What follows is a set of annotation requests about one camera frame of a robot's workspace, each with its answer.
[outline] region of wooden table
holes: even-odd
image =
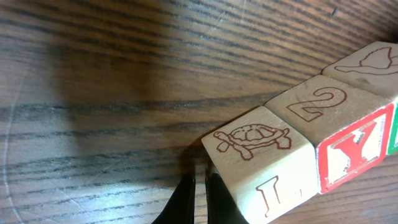
[[[150,223],[193,168],[206,223],[201,136],[372,41],[397,42],[397,10],[1,0],[0,223]],[[395,155],[274,223],[397,222]]]

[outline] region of red border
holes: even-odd
[[[358,176],[359,174],[362,174],[363,172],[367,171],[368,169],[376,166],[379,164],[383,159],[386,157],[386,150],[387,150],[387,145],[388,145],[388,140],[390,136],[390,128],[391,128],[391,121],[392,121],[392,114],[394,110],[394,105],[392,103],[389,103],[387,106],[385,106],[383,109],[379,109],[370,115],[364,117],[363,119],[357,121],[356,123],[353,123],[352,125],[348,126],[344,130],[332,135],[328,139],[324,140],[321,142],[321,144],[318,146],[318,168],[319,168],[319,176],[320,176],[320,184],[321,184],[321,194],[325,194],[341,184],[351,180],[352,178]],[[362,167],[361,169],[357,170],[357,173],[352,173],[345,177],[344,179],[339,180],[338,182],[328,185],[328,154],[327,154],[327,147],[330,144],[333,144],[337,140],[345,137],[348,133],[353,132],[354,130],[364,126],[365,124],[369,123],[370,121],[382,116],[386,115],[386,122],[384,123],[384,135],[382,137],[382,143],[381,143],[381,154],[380,157],[368,165]]]

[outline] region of row of blocks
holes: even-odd
[[[269,223],[398,151],[398,45],[374,42],[202,139],[249,223]]]

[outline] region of black object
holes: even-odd
[[[191,175],[182,178],[169,202],[152,224],[193,224],[196,180]]]
[[[236,207],[221,176],[217,173],[206,178],[208,224],[249,224]]]

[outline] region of green border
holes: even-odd
[[[388,146],[387,155],[391,155],[398,151],[397,132],[398,132],[398,103],[395,105],[394,118],[392,120],[392,128],[390,133],[390,144]]]

